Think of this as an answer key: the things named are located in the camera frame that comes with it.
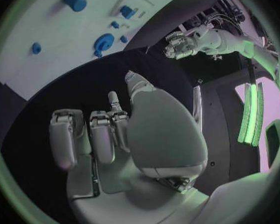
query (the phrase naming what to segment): blue knob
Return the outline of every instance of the blue knob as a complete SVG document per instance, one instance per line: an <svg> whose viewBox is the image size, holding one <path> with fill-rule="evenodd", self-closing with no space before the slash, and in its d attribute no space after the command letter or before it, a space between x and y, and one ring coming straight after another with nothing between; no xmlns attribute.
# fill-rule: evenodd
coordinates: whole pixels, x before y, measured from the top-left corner
<svg viewBox="0 0 280 224"><path fill-rule="evenodd" d="M115 22L115 21L112 21L112 22L111 22L111 26L114 27L114 28L116 28L116 29L119 28L119 24L118 24L117 22Z"/></svg>
<svg viewBox="0 0 280 224"><path fill-rule="evenodd" d="M128 39L125 36L121 36L120 41L123 42L123 43L127 43Z"/></svg>
<svg viewBox="0 0 280 224"><path fill-rule="evenodd" d="M74 11L82 11L86 5L86 0L63 0L67 5L69 5Z"/></svg>
<svg viewBox="0 0 280 224"><path fill-rule="evenodd" d="M126 19L130 19L136 12L132 10L129 6L123 6L120 9L120 12L122 16L124 16Z"/></svg>
<svg viewBox="0 0 280 224"><path fill-rule="evenodd" d="M112 34L107 33L99 37L94 43L95 53L94 55L97 57L102 56L102 51L108 50L114 42L114 37Z"/></svg>
<svg viewBox="0 0 280 224"><path fill-rule="evenodd" d="M33 52L33 54L38 54L39 52L41 52L41 46L38 42L35 42L32 45L32 52Z"/></svg>

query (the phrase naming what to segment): blue object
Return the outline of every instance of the blue object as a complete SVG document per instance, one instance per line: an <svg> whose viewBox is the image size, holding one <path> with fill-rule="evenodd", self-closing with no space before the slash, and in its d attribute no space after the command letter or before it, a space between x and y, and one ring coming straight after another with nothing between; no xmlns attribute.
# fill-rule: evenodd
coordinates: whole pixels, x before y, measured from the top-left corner
<svg viewBox="0 0 280 224"><path fill-rule="evenodd" d="M125 36L121 36L120 41L123 42L123 43L127 43L128 39Z"/></svg>
<svg viewBox="0 0 280 224"><path fill-rule="evenodd" d="M41 46L38 42L35 42L32 45L32 52L33 52L33 54L38 54L39 52L41 52Z"/></svg>
<svg viewBox="0 0 280 224"><path fill-rule="evenodd" d="M114 42L114 37L112 34L107 33L99 37L96 42L94 43L94 55L97 57L102 56L102 51L108 50Z"/></svg>
<svg viewBox="0 0 280 224"><path fill-rule="evenodd" d="M69 5L74 11L82 11L86 5L86 0L63 0L67 5Z"/></svg>
<svg viewBox="0 0 280 224"><path fill-rule="evenodd" d="M132 10L129 6L123 6L120 9L120 12L122 16L124 16L126 19L130 19L136 12Z"/></svg>
<svg viewBox="0 0 280 224"><path fill-rule="evenodd" d="M114 27L114 28L116 28L116 29L119 28L119 24L118 24L117 22L115 22L115 21L112 21L112 22L111 22L111 26Z"/></svg>

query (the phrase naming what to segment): white panel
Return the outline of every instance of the white panel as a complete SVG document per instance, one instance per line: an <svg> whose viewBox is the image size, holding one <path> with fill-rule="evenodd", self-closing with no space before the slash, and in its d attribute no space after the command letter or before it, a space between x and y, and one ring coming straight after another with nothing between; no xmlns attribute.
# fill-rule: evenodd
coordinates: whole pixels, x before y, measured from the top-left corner
<svg viewBox="0 0 280 224"><path fill-rule="evenodd" d="M267 172L269 170L268 163L268 152L266 146L266 127L276 119L280 119L280 90L275 85L275 83L266 78L261 77L256 80L256 83L262 82L264 91L264 119L263 127L259 142L259 152L260 152L260 167L261 172ZM245 100L245 84L237 86L236 92L238 93L240 99L244 103Z"/></svg>
<svg viewBox="0 0 280 224"><path fill-rule="evenodd" d="M3 46L0 82L28 100L59 76L96 59L93 45L101 35L111 33L115 37L104 56L122 51L127 43L121 43L120 37L125 35L130 40L170 1L153 0L152 5L147 0L87 0L84 10L74 12L61 0L36 0L25 8ZM139 7L137 17L127 20L118 16L121 5ZM119 29L110 26L114 20ZM34 42L42 47L38 55L31 52Z"/></svg>

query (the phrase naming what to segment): green led strip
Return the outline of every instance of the green led strip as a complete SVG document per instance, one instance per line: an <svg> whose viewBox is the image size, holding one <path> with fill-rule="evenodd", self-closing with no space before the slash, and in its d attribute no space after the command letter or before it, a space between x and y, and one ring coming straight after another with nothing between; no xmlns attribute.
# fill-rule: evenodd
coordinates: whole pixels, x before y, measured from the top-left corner
<svg viewBox="0 0 280 224"><path fill-rule="evenodd" d="M254 136L254 130L256 125L256 119L257 119L257 86L256 84L251 85L251 108L250 108L250 115L249 115L249 122L248 127L246 131L245 136L245 143L252 143L253 136Z"/></svg>
<svg viewBox="0 0 280 224"><path fill-rule="evenodd" d="M242 124L240 133L238 136L238 142L243 143L245 140L245 135L247 131L249 115L250 115L250 84L245 84L245 102L244 102L244 113L242 118Z"/></svg>
<svg viewBox="0 0 280 224"><path fill-rule="evenodd" d="M256 119L254 137L252 140L253 147L257 147L259 145L262 127L263 127L263 119L264 119L264 91L263 91L263 84L259 83L257 87L257 119Z"/></svg>

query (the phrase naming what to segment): robotic arm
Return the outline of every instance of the robotic arm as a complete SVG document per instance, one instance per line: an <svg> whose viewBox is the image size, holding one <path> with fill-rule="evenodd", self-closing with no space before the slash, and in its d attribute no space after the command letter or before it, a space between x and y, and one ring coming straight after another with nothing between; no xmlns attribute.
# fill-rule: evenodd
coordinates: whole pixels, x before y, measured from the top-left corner
<svg viewBox="0 0 280 224"><path fill-rule="evenodd" d="M247 58L255 59L272 75L274 80L278 78L278 60L247 37L234 36L228 31L210 29L201 25L191 37L185 36L182 32L174 32L168 35L166 40L169 45L165 48L165 54L169 58L181 59L196 55L199 51L207 55L238 51Z"/></svg>

